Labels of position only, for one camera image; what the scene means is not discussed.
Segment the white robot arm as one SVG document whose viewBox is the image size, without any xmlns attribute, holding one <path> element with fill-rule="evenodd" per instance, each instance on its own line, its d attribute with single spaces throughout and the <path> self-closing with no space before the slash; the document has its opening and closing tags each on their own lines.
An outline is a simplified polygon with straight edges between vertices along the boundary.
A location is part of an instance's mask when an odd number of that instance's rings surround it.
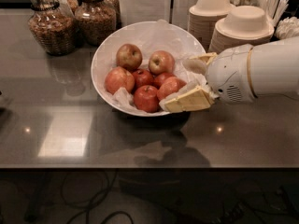
<svg viewBox="0 0 299 224">
<path fill-rule="evenodd" d="M 187 85 L 160 105 L 170 113 L 210 108 L 216 100 L 250 103 L 260 96 L 299 92 L 299 37 L 242 45 L 183 62 Z"/>
</svg>

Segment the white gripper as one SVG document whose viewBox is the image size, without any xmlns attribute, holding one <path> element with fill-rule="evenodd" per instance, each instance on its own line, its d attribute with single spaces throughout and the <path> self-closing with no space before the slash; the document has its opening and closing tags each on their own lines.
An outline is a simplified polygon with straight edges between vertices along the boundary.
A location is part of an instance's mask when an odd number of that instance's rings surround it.
<svg viewBox="0 0 299 224">
<path fill-rule="evenodd" d="M 168 95 L 160 102 L 162 110 L 169 113 L 209 109 L 219 98 L 227 104 L 250 103 L 254 100 L 249 84 L 249 53 L 252 45 L 226 49 L 219 55 L 205 53 L 182 62 L 186 70 L 206 74 L 207 84 L 193 81 Z"/>
</svg>

